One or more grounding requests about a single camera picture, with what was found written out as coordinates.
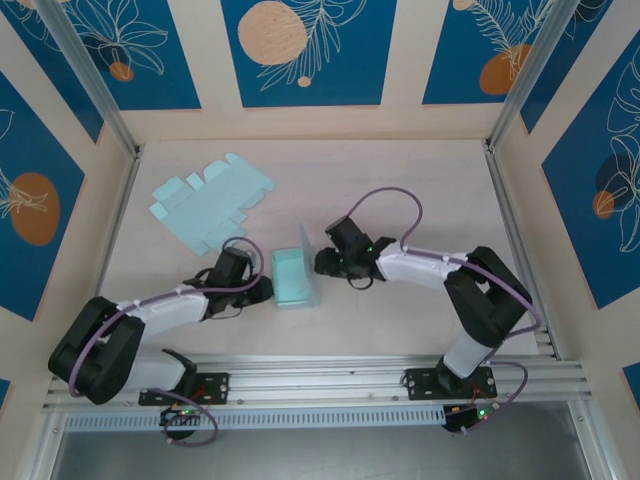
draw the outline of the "metal bracket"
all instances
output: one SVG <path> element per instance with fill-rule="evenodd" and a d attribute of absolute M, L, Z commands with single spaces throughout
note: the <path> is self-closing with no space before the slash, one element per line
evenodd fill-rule
<path fill-rule="evenodd" d="M 493 372 L 489 367 L 478 367 L 465 382 L 461 391 L 456 392 L 456 398 L 474 398 L 476 390 L 483 398 L 496 398 L 498 390 Z M 451 395 L 438 382 L 436 368 L 410 368 L 405 371 L 403 386 L 407 388 L 409 400 L 448 400 Z"/>
<path fill-rule="evenodd" d="M 228 373 L 197 373 L 195 375 L 195 394 L 191 400 L 198 405 L 226 405 L 229 392 Z M 143 391 L 138 397 L 141 407 L 167 407 L 176 403 L 171 397 Z"/>

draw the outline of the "gray floor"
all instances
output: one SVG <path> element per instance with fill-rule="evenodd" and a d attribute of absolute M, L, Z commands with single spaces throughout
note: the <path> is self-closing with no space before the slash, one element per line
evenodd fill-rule
<path fill-rule="evenodd" d="M 465 438 L 441 427 L 221 432 L 179 448 L 158 433 L 67 434 L 54 480 L 590 478 L 563 405 L 514 405 Z"/>

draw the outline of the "vent grille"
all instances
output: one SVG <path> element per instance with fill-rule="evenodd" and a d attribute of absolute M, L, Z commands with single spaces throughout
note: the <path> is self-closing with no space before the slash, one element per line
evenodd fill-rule
<path fill-rule="evenodd" d="M 438 405 L 380 408 L 314 408 L 212 411 L 221 430 L 280 428 L 383 427 L 444 425 L 444 409 Z M 65 432 L 147 432 L 158 431 L 159 412 L 75 413 L 67 418 Z M 194 426 L 211 429 L 206 417 L 171 430 L 189 430 Z"/>

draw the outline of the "small teal box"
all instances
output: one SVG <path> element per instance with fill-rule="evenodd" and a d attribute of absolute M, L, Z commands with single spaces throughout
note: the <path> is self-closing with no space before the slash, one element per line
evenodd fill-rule
<path fill-rule="evenodd" d="M 278 308 L 315 307 L 320 303 L 313 272 L 313 251 L 300 225 L 301 247 L 273 252 L 273 283 Z"/>

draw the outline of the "white table surface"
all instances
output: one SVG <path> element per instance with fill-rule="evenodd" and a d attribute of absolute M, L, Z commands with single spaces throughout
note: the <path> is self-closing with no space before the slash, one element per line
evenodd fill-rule
<path fill-rule="evenodd" d="M 193 253 L 150 212 L 152 192 L 172 176 L 202 174 L 233 152 L 276 185 L 245 211 L 248 237 L 267 257 L 299 246 L 304 225 L 314 249 L 330 246 L 324 229 L 369 190 L 395 185 L 424 205 L 421 225 L 408 244 L 448 252 L 493 248 L 513 269 L 513 258 L 478 140 L 242 140 L 161 141 L 145 146 L 127 210 L 107 270 L 102 295 L 114 301 L 168 291 L 198 270 L 213 266 L 211 251 Z M 413 222 L 408 197 L 382 193 L 354 214 L 372 239 L 399 238 Z M 228 320 L 187 325 L 154 338 L 183 353 L 274 355 L 439 355 L 461 330 L 449 297 L 399 282 L 376 282 L 364 292 L 346 281 L 321 277 L 321 303 L 312 309 L 279 310 L 273 301 Z M 529 325 L 525 317 L 521 325 Z M 502 354 L 537 354 L 533 334 L 510 339 Z"/>

